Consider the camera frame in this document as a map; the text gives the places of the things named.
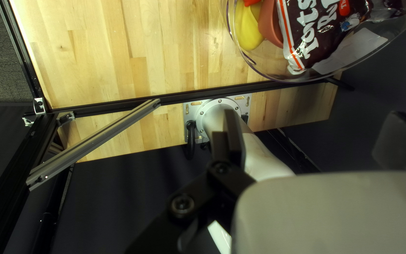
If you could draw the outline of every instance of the circular flange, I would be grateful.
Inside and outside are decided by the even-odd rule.
[[[200,107],[200,109],[197,111],[197,114],[195,115],[195,122],[196,122],[196,124],[197,124],[197,130],[198,130],[199,132],[203,130],[203,132],[200,133],[201,136],[203,136],[203,137],[205,137],[205,138],[208,138],[206,132],[205,132],[204,129],[203,129],[203,123],[202,123],[203,117],[205,116],[206,112],[207,112],[211,107],[216,106],[216,105],[221,105],[221,104],[226,104],[226,105],[232,107],[233,110],[236,111],[236,113],[237,113],[239,116],[241,115],[239,105],[238,105],[235,101],[233,101],[233,100],[231,100],[231,99],[222,98],[222,99],[214,99],[214,100],[211,100],[211,101],[206,102],[205,104],[203,104],[203,105]]]

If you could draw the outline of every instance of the orange object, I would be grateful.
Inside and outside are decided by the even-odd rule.
[[[259,2],[261,2],[261,0],[244,0],[244,5],[245,5],[245,7],[248,7],[252,4],[259,3]]]
[[[258,30],[262,36],[279,48],[283,48],[283,35],[278,22],[277,2],[264,0],[259,12]]]
[[[349,0],[341,0],[339,2],[339,14],[341,16],[347,16],[350,14]]]

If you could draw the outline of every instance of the yellow object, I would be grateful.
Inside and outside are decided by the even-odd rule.
[[[242,1],[238,3],[241,4],[237,5],[234,18],[237,41],[241,48],[250,51],[256,49],[264,40],[258,30],[257,22],[258,10],[262,3],[252,4],[248,7],[245,7]]]

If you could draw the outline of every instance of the black cable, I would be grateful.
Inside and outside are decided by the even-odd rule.
[[[187,129],[187,145],[183,149],[184,150],[184,156],[186,156],[186,159],[192,159],[194,157],[195,153],[195,121],[189,120],[186,123],[186,129]]]

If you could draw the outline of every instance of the black aluminum frame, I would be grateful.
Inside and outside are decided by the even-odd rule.
[[[0,253],[3,253],[29,194],[26,179],[42,163],[57,132],[57,114],[42,115],[32,125],[0,177]]]
[[[3,18],[4,25],[6,26],[12,45],[14,45],[15,53],[20,61],[21,69],[23,70],[26,82],[31,90],[33,98],[43,97],[43,91],[40,87],[37,74],[32,65],[31,57],[29,56],[21,36],[20,28],[15,20],[14,11],[8,0],[0,0],[0,14]]]

